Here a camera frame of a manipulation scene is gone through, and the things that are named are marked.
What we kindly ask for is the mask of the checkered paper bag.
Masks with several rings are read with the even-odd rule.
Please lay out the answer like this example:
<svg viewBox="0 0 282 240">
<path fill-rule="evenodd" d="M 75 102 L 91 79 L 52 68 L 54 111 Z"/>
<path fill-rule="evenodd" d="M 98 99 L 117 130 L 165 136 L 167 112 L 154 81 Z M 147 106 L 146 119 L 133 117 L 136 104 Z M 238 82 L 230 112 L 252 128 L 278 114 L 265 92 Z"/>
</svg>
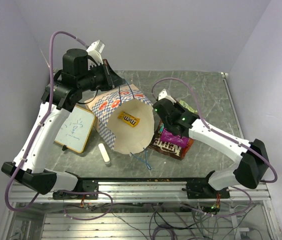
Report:
<svg viewBox="0 0 282 240">
<path fill-rule="evenodd" d="M 90 98 L 84 103 L 96 117 L 96 130 L 108 147 L 143 162 L 148 170 L 147 147 L 154 136 L 153 104 L 134 84 Z"/>
</svg>

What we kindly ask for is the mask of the yellow M&M candy bag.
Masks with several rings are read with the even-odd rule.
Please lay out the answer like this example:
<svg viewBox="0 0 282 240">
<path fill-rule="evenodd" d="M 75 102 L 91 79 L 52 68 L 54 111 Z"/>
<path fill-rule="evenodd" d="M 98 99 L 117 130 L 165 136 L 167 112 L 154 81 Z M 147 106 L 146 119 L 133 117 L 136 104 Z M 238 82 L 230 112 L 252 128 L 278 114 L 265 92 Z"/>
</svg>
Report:
<svg viewBox="0 0 282 240">
<path fill-rule="evenodd" d="M 132 128 L 136 127 L 140 123 L 139 118 L 134 117 L 125 111 L 121 111 L 117 118 L 122 120 L 124 123 L 128 124 Z"/>
</svg>

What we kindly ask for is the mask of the green wrapper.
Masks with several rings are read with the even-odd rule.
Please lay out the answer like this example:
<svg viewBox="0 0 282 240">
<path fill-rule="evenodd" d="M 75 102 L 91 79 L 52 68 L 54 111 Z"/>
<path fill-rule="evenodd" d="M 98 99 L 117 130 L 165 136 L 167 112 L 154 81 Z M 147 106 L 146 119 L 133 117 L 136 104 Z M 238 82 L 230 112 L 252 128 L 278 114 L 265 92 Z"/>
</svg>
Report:
<svg viewBox="0 0 282 240">
<path fill-rule="evenodd" d="M 198 111 L 195 110 L 194 108 L 192 108 L 188 103 L 186 103 L 184 100 L 180 100 L 179 104 L 186 108 L 187 110 L 189 110 L 190 112 L 194 113 L 194 114 L 198 114 Z"/>
</svg>

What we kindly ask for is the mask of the dark brown snack bag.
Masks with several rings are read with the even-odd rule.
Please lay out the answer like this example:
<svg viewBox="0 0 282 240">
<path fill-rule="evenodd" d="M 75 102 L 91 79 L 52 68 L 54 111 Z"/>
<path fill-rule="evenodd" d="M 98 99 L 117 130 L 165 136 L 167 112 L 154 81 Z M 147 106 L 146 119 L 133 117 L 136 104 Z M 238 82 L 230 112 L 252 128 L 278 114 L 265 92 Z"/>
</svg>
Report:
<svg viewBox="0 0 282 240">
<path fill-rule="evenodd" d="M 160 154 L 165 156 L 169 156 L 176 160 L 182 160 L 180 155 L 182 153 L 182 147 L 174 145 L 168 142 L 161 141 L 161 134 L 164 128 L 164 124 L 162 121 L 159 122 L 157 129 L 154 131 L 153 138 L 149 144 L 149 148 L 157 151 Z"/>
</svg>

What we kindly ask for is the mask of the purple candy bag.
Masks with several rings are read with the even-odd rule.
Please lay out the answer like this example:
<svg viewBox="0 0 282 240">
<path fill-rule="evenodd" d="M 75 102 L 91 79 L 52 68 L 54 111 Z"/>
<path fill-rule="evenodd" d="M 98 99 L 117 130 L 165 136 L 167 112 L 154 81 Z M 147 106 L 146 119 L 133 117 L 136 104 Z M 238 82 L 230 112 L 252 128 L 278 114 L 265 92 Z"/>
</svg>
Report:
<svg viewBox="0 0 282 240">
<path fill-rule="evenodd" d="M 171 143 L 181 148 L 185 148 L 189 142 L 189 138 L 185 136 L 173 135 L 171 132 L 163 128 L 160 140 L 162 142 Z"/>
</svg>

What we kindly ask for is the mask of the red Doritos chip bag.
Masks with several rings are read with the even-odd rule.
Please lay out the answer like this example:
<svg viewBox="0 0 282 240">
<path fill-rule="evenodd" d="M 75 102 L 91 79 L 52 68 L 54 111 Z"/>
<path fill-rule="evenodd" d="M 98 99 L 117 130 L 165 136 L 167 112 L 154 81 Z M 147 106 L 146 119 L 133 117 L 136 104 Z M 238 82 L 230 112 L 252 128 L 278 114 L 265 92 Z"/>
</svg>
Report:
<svg viewBox="0 0 282 240">
<path fill-rule="evenodd" d="M 185 158 L 187 152 L 189 151 L 193 143 L 194 143 L 194 140 L 190 138 L 186 146 L 181 148 L 182 151 L 181 151 L 180 157 L 182 160 Z"/>
</svg>

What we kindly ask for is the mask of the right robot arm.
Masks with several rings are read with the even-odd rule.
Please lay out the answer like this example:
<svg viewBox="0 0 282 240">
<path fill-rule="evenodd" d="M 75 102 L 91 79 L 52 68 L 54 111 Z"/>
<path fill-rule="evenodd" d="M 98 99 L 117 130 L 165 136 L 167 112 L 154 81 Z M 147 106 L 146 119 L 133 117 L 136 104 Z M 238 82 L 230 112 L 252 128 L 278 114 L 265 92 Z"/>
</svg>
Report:
<svg viewBox="0 0 282 240">
<path fill-rule="evenodd" d="M 202 194 L 207 198 L 214 197 L 219 190 L 242 185 L 256 189 L 268 169 L 265 163 L 269 158 L 265 144 L 259 140 L 249 141 L 235 137 L 208 123 L 167 98 L 158 100 L 153 108 L 162 120 L 164 127 L 172 134 L 202 142 L 233 161 L 233 165 L 210 172 L 201 186 Z"/>
</svg>

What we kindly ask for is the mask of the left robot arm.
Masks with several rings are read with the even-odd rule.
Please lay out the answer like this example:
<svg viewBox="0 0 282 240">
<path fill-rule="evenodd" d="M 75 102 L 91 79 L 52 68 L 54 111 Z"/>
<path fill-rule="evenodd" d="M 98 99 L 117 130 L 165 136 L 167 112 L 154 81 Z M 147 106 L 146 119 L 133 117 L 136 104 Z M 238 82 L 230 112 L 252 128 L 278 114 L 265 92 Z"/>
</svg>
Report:
<svg viewBox="0 0 282 240">
<path fill-rule="evenodd" d="M 124 83 L 110 67 L 102 51 L 88 47 L 72 48 L 62 57 L 62 69 L 52 74 L 52 81 L 41 97 L 38 117 L 19 154 L 4 162 L 1 171 L 11 181 L 45 195 L 52 190 L 65 191 L 79 198 L 84 177 L 69 172 L 46 169 L 48 151 L 66 119 L 82 99 L 85 91 L 110 91 Z"/>
</svg>

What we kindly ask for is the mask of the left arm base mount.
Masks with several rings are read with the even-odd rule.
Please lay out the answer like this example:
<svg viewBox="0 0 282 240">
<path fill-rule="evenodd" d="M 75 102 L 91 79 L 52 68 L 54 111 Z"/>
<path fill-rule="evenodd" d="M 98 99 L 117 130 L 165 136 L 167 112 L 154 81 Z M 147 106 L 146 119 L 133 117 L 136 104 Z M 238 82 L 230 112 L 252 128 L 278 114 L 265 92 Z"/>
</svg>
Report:
<svg viewBox="0 0 282 240">
<path fill-rule="evenodd" d="M 53 200 L 96 200 L 98 198 L 99 184 L 96 180 L 79 178 L 78 183 L 71 193 L 64 190 L 54 191 Z"/>
</svg>

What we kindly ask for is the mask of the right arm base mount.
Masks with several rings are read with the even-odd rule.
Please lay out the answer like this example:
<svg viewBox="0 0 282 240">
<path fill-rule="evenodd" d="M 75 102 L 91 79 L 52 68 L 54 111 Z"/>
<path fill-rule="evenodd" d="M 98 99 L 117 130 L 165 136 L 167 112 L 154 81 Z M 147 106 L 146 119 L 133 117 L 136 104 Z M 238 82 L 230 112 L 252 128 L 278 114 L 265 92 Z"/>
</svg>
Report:
<svg viewBox="0 0 282 240">
<path fill-rule="evenodd" d="M 181 189 L 186 192 L 188 199 L 229 199 L 230 192 L 228 188 L 215 190 L 203 178 L 194 178 L 186 182 L 185 187 Z"/>
</svg>

